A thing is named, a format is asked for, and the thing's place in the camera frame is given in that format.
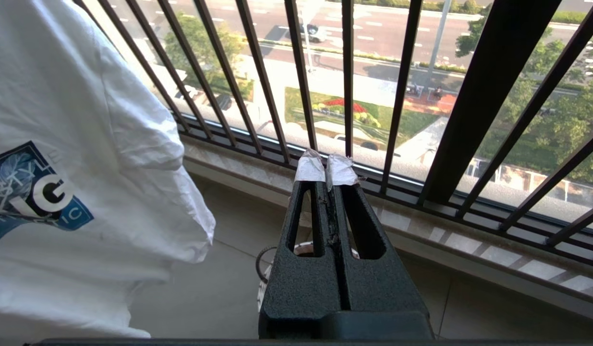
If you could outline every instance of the blue logo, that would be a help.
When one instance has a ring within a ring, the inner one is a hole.
[[[0,239],[23,223],[74,231],[93,219],[31,141],[0,154]]]

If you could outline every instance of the t-shirt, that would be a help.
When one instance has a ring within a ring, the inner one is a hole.
[[[213,238],[183,153],[82,9],[0,1],[0,339],[149,337],[132,294]]]

